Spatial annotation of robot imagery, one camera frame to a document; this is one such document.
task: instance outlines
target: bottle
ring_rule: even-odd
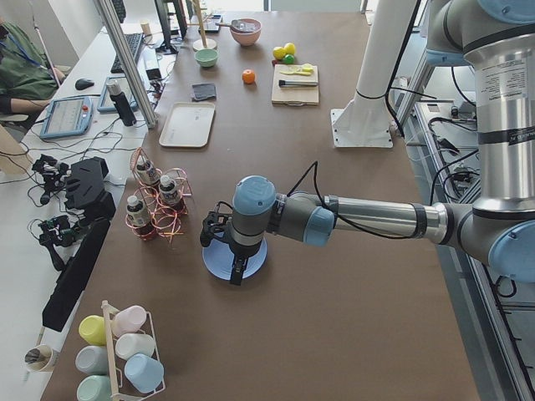
[[[126,202],[128,204],[126,206],[128,221],[134,227],[135,233],[143,239],[153,238],[156,230],[152,225],[152,219],[145,202],[138,199],[136,195],[129,196]]]
[[[168,175],[160,178],[160,197],[166,205],[176,211],[183,211],[186,207],[182,194],[176,188],[175,180]]]
[[[106,84],[108,92],[110,93],[110,99],[113,102],[117,113],[119,113],[120,119],[126,127],[131,127],[135,123],[135,116],[130,102],[125,96],[125,92],[120,88],[117,81]]]
[[[154,187],[157,187],[160,184],[160,173],[150,160],[139,158],[135,169],[143,184]]]

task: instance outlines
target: black cloth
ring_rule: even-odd
[[[0,95],[0,113],[13,114],[11,110],[11,97]]]
[[[214,84],[195,84],[191,87],[193,88],[193,95],[191,97],[196,102],[216,98],[216,85]]]

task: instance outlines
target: cup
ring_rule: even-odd
[[[140,393],[151,393],[164,379],[164,367],[157,359],[137,353],[126,361],[125,376]]]
[[[147,312],[143,307],[134,305],[117,313],[111,321],[111,332],[120,337],[127,332],[137,332],[147,320]]]
[[[29,372],[52,372],[58,362],[59,351],[49,345],[41,344],[32,348],[24,358],[26,369]]]
[[[78,401],[110,401],[111,382],[108,376],[91,375],[76,390]]]
[[[105,347],[88,345],[82,348],[76,360],[76,368],[85,374],[108,374],[110,367],[108,365],[108,352]]]
[[[106,345],[104,318],[101,316],[87,316],[80,323],[78,333],[89,345]]]
[[[147,21],[146,19],[143,19],[140,21],[140,25],[141,25],[141,30],[143,31],[143,34],[145,36],[150,36],[152,34],[152,32],[150,31],[149,21]]]
[[[120,336],[115,344],[115,354],[127,361],[133,355],[142,353],[151,357],[154,353],[156,342],[148,334],[128,332]]]

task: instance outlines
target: green shirt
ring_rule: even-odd
[[[21,28],[12,23],[3,26],[32,60],[46,65],[46,58]],[[16,99],[50,99],[58,88],[50,72],[22,57],[23,52],[9,36],[2,43],[5,47],[0,45],[0,95]]]

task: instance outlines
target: pink bowl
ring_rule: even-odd
[[[251,46],[258,38],[260,38],[260,32],[262,31],[262,24],[260,21],[252,18],[242,18],[242,21],[246,23],[254,23],[258,29],[254,32],[241,32],[231,28],[231,35],[242,46]]]

